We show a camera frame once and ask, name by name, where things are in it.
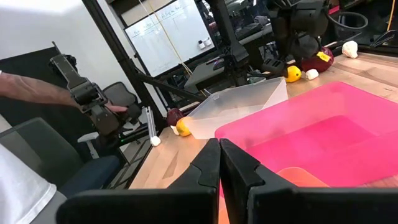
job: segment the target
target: person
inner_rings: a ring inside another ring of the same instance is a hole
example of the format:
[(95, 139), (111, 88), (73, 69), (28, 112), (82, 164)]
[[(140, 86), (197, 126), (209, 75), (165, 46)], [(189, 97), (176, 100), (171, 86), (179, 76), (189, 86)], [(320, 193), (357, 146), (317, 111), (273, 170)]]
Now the person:
[[(0, 96), (79, 108), (66, 89), (2, 71)], [(106, 106), (115, 113), (127, 110), (111, 103)], [(41, 178), (0, 144), (0, 224), (55, 223), (57, 206), (65, 200), (55, 185)]]

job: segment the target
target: white sleeve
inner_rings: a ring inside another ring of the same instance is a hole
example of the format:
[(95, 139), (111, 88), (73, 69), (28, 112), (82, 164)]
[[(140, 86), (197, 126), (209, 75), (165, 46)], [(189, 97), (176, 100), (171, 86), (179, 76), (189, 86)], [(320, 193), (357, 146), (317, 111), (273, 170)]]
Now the white sleeve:
[(29, 224), (56, 191), (0, 144), (0, 223)]

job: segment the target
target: clear plastic bin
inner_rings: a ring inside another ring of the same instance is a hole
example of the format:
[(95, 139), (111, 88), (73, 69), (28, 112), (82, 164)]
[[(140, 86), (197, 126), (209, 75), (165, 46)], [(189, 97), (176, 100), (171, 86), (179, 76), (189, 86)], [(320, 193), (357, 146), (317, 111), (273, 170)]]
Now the clear plastic bin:
[(209, 96), (193, 110), (185, 125), (196, 139), (209, 139), (222, 125), (287, 100), (284, 78), (230, 88)]
[(278, 173), (300, 167), (331, 187), (398, 174), (398, 104), (323, 85), (216, 130)]

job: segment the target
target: yellow lemon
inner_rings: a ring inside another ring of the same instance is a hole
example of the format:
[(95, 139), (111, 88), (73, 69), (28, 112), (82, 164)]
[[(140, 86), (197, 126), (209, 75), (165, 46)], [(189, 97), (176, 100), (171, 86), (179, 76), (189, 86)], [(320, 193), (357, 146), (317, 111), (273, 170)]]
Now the yellow lemon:
[(287, 68), (286, 82), (296, 82), (301, 78), (301, 71), (296, 66), (290, 66)]
[(175, 126), (177, 128), (178, 133), (181, 136), (188, 136), (191, 134), (191, 132), (188, 130), (188, 128), (184, 124), (184, 120), (187, 120), (187, 119), (190, 119), (190, 117), (184, 117), (184, 118), (179, 119), (179, 121), (177, 121), (177, 125)]

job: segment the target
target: wooden tabletop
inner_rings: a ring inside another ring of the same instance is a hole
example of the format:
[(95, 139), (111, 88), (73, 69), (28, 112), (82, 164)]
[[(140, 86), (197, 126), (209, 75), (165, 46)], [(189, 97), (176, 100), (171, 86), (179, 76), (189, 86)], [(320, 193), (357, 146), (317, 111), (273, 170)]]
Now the wooden tabletop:
[[(361, 53), (357, 59), (338, 56), (332, 67), (318, 78), (288, 83), (289, 98), (335, 81), (345, 82), (398, 103), (398, 58)], [(168, 187), (206, 144), (206, 140), (197, 140), (192, 135), (176, 136), (170, 128), (164, 129), (160, 138), (162, 144), (152, 149), (130, 189)], [(366, 186), (397, 187), (398, 175)]]

